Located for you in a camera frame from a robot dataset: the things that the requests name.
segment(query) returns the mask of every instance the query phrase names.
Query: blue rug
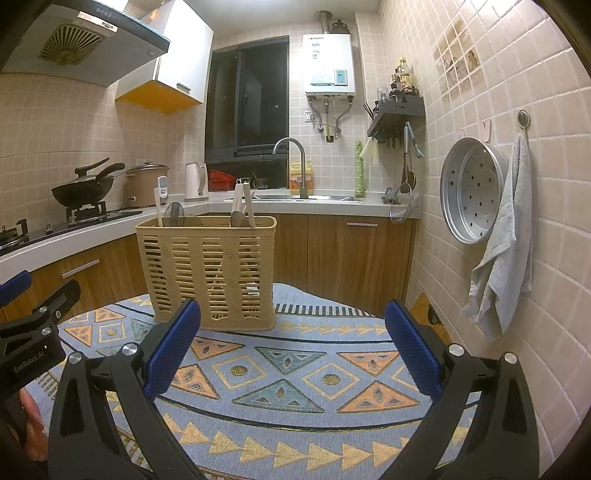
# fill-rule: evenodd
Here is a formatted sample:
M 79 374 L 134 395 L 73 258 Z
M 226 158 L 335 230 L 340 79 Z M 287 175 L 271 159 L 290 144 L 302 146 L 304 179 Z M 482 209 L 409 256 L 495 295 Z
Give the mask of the blue rug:
M 274 286 L 269 332 L 200 330 L 170 389 L 156 399 L 175 437 L 209 478 L 377 479 L 431 400 L 409 376 L 384 321 L 296 288 Z M 154 324 L 148 295 L 60 325 L 66 353 L 113 355 Z M 63 365 L 27 388 L 48 424 Z M 457 455 L 472 395 L 441 463 Z M 147 466 L 115 394 L 113 417 L 130 457 Z

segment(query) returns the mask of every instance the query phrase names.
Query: stove burner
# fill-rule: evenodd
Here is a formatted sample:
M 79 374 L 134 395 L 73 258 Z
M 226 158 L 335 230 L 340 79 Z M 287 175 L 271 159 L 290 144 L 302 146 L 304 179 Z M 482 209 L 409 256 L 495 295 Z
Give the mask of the stove burner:
M 107 205 L 105 202 L 99 202 L 89 207 L 72 210 L 66 209 L 66 218 L 70 226 L 80 225 L 81 223 L 104 220 L 108 217 Z
M 0 231 L 0 250 L 5 250 L 15 245 L 20 245 L 29 240 L 27 228 L 27 221 L 25 219 L 19 220 L 17 226 L 21 227 L 21 233 L 18 232 L 18 228 L 9 228 L 6 230 L 6 226 L 2 226 Z

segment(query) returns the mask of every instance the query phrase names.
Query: water heater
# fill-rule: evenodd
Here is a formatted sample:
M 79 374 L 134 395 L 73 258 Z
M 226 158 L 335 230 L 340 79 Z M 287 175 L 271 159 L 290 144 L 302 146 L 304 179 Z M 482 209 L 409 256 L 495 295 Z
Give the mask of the water heater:
M 351 35 L 304 35 L 302 65 L 308 95 L 355 95 Z

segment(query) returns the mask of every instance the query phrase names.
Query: kitchen sink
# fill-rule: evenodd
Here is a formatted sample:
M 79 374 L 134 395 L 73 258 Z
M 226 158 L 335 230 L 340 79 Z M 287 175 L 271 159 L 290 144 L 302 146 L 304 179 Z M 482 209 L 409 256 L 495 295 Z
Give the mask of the kitchen sink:
M 356 197 L 343 196 L 343 195 L 309 195 L 307 199 L 301 199 L 299 195 L 261 195 L 256 194 L 252 196 L 253 200 L 273 200 L 279 202 L 285 202 L 288 200 L 297 200 L 299 202 L 305 202 L 306 200 L 325 200 L 325 201 L 337 201 L 337 202 L 360 202 Z

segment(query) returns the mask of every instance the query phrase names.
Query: screw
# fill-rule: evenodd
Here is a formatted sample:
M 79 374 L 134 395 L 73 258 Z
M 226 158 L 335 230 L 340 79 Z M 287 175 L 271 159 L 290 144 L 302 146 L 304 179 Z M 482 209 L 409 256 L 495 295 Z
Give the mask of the screw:
M 505 362 L 515 365 L 517 363 L 517 355 L 511 352 L 505 354 Z
M 462 356 L 466 352 L 464 347 L 462 345 L 458 345 L 457 343 L 451 344 L 447 349 L 453 356 Z
M 82 360 L 82 354 L 80 352 L 74 352 L 68 357 L 68 361 L 73 365 L 76 365 L 80 360 Z
M 126 343 L 121 351 L 125 356 L 132 356 L 138 351 L 138 346 L 135 343 Z

